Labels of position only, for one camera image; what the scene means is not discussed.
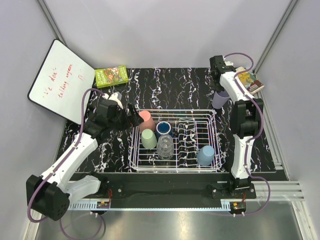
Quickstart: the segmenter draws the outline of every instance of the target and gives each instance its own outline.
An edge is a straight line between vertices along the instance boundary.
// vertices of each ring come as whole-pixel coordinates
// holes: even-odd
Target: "reflective metal surface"
[[[248,212],[259,206],[248,202]],[[302,240],[290,202],[270,202],[261,213],[237,218],[208,212],[109,211],[103,219],[97,240]],[[65,231],[78,239],[91,237],[100,224],[84,211],[69,211],[62,222]],[[39,225],[35,239],[67,238],[59,222],[46,220]]]

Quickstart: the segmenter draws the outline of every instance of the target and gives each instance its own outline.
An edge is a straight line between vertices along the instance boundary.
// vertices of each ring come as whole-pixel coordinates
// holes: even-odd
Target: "marble surface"
[[[209,68],[132,68],[129,83],[103,88],[105,93],[120,92],[122,104],[132,103],[139,109],[212,109],[214,94]],[[99,94],[92,94],[89,103],[96,104]],[[229,127],[232,102],[215,111],[217,135],[221,149],[221,172],[229,172],[233,163],[235,141]],[[69,147],[79,126],[67,121],[58,156]],[[91,153],[78,172],[135,172],[128,162],[131,129],[112,131],[105,142]],[[255,140],[251,169],[255,172],[275,172],[275,165],[265,133]]]

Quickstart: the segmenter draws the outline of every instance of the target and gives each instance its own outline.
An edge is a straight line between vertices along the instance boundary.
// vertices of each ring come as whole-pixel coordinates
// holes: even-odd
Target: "white wire rack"
[[[215,172],[221,168],[221,150],[218,143],[213,110],[140,109],[151,113],[154,123],[170,123],[173,133],[174,154],[170,160],[161,160],[157,149],[146,149],[141,143],[141,133],[134,127],[131,134],[130,166],[138,172]],[[215,156],[209,166],[197,163],[197,153],[210,145]]]

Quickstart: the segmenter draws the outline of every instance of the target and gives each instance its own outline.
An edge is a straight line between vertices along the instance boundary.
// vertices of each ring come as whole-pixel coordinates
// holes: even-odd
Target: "book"
[[[129,82],[125,65],[95,70],[95,82],[98,89]]]
[[[236,72],[242,72],[246,69],[244,67],[238,67],[236,69]],[[249,93],[252,95],[259,92],[261,89],[265,87],[252,73],[250,72],[244,72],[242,74],[238,75],[238,78],[240,82],[243,84],[243,86],[248,90]]]

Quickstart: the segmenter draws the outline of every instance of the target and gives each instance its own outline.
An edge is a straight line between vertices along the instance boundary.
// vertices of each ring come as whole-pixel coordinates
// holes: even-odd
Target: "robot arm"
[[[234,104],[230,118],[230,129],[234,136],[235,148],[228,182],[229,190],[234,193],[239,190],[246,190],[251,186],[251,178],[246,168],[250,169],[251,167],[251,153],[255,140],[248,140],[257,135],[261,125],[259,112],[248,97],[258,104],[261,111],[264,103],[262,99],[257,99],[251,95],[242,84],[237,85],[234,79],[236,69],[232,64],[226,64],[223,56],[219,55],[210,58],[210,65],[215,90],[217,92],[227,91]],[[246,145],[248,145],[248,151],[245,161]]]
[[[89,113],[88,120],[84,124],[79,144],[75,146],[80,134],[76,136],[65,153],[41,176],[29,177],[26,181],[28,204],[40,183],[52,174],[36,195],[31,205],[32,209],[57,221],[66,213],[70,204],[91,194],[101,197],[107,193],[108,179],[98,173],[92,173],[73,183],[69,181],[81,163],[106,139],[110,130],[129,129],[144,121],[131,104],[128,104],[129,114],[127,115],[121,98],[119,92],[111,96],[105,94],[103,99],[99,100],[97,107],[89,105],[89,109],[93,111]],[[72,153],[56,169],[71,149],[73,149]]]

